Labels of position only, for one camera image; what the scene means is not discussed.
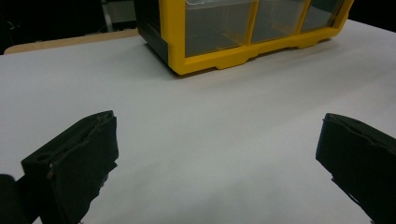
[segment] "white table surface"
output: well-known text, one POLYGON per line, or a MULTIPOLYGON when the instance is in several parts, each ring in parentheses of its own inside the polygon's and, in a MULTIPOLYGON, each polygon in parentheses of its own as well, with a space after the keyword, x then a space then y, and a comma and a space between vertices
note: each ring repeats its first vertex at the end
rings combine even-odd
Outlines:
POLYGON ((1 173, 20 178, 22 159, 109 109, 119 167, 85 224, 369 224, 315 152, 328 112, 396 136, 396 34, 348 21, 185 78, 140 36, 0 56, 1 173))

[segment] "yellow frame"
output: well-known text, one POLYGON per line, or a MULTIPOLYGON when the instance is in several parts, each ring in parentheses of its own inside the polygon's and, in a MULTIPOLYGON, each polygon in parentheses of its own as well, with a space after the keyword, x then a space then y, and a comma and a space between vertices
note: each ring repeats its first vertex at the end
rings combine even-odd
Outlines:
POLYGON ((300 33, 304 17, 311 0, 305 0, 302 17, 294 35, 250 44, 259 0, 254 0, 247 29, 247 43, 244 46, 224 49, 198 56, 185 57, 185 0, 159 0, 161 18, 161 36, 168 44, 168 65, 179 75, 185 75, 206 68, 224 69, 246 63, 259 54, 284 48, 303 49, 316 45, 320 40, 331 38, 342 30, 354 0, 345 0, 334 20, 333 26, 316 31, 300 33))

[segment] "yellow plastic organizer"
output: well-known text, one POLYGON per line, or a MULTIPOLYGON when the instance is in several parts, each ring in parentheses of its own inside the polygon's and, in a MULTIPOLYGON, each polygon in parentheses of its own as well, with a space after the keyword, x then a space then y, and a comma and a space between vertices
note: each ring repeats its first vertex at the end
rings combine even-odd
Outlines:
POLYGON ((137 27, 178 74, 228 68, 337 35, 353 0, 134 0, 137 27))

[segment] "white table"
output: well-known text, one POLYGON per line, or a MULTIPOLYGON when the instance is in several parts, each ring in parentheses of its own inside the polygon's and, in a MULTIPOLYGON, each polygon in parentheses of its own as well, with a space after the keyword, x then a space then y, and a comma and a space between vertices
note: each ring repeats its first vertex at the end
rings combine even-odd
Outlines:
POLYGON ((396 136, 395 59, 396 34, 354 21, 185 78, 139 36, 0 56, 0 171, 112 109, 119 167, 86 224, 368 224, 315 152, 327 112, 396 136))

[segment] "dark background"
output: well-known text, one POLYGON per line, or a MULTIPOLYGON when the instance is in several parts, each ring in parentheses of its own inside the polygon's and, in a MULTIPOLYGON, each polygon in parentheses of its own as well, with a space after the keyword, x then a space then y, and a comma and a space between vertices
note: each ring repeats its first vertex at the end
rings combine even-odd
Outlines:
MULTIPOLYGON (((349 18, 396 32, 391 1, 355 0, 349 18)), ((0 53, 12 45, 106 32, 101 0, 0 0, 0 53)))

